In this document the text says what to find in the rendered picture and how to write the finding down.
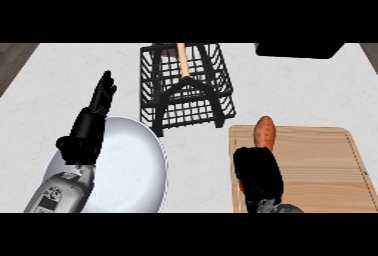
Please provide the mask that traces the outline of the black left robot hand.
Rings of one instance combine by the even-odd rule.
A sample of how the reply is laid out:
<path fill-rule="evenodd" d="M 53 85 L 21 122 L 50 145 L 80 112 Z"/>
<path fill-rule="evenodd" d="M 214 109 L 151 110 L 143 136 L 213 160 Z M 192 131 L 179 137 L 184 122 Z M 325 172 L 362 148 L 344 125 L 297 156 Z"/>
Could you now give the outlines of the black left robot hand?
<path fill-rule="evenodd" d="M 94 88 L 90 104 L 78 113 L 69 135 L 56 140 L 56 148 L 66 165 L 96 164 L 115 91 L 114 78 L 106 70 Z"/>

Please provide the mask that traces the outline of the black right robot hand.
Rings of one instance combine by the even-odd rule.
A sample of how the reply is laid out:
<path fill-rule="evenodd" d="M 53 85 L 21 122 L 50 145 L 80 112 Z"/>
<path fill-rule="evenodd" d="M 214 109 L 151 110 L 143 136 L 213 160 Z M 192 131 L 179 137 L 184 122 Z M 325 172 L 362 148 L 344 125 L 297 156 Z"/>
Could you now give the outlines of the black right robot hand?
<path fill-rule="evenodd" d="M 241 147 L 233 153 L 235 174 L 245 195 L 246 211 L 257 212 L 258 202 L 282 202 L 283 179 L 278 162 L 267 148 Z"/>

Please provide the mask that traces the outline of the pale wooden cutting board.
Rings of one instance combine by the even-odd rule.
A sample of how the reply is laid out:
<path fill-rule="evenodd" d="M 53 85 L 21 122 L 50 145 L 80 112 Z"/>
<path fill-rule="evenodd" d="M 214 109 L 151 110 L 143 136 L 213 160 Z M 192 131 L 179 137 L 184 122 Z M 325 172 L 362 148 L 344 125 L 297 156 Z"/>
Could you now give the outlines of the pale wooden cutting board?
<path fill-rule="evenodd" d="M 254 127 L 229 129 L 233 153 L 254 147 Z M 378 213 L 378 193 L 350 132 L 338 127 L 276 128 L 273 156 L 283 179 L 282 202 L 307 213 Z"/>

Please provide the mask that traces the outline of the orange sweet potato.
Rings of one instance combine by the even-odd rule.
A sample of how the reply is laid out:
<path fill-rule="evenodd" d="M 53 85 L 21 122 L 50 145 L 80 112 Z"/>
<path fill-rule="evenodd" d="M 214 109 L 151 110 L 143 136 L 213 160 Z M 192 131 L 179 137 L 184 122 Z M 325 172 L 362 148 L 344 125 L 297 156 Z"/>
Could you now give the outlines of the orange sweet potato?
<path fill-rule="evenodd" d="M 254 146 L 273 150 L 276 126 L 269 116 L 263 116 L 254 127 Z"/>

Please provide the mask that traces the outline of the white round plate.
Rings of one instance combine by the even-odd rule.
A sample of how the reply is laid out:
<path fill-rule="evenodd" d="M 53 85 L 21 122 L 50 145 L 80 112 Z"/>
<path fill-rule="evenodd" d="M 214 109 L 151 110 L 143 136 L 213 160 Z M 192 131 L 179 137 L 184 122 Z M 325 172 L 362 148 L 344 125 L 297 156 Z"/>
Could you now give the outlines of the white round plate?
<path fill-rule="evenodd" d="M 41 183 L 57 173 L 80 173 L 55 153 Z M 167 188 L 167 160 L 152 130 L 125 117 L 105 119 L 100 154 L 94 166 L 94 187 L 81 212 L 155 213 Z"/>

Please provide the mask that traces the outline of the black appliance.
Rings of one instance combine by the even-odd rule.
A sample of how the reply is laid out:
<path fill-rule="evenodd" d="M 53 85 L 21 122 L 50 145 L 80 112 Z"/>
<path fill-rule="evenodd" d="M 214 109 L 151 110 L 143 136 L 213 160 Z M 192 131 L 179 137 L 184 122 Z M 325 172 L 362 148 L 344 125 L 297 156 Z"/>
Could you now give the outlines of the black appliance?
<path fill-rule="evenodd" d="M 255 54 L 269 57 L 329 59 L 342 43 L 257 43 Z"/>

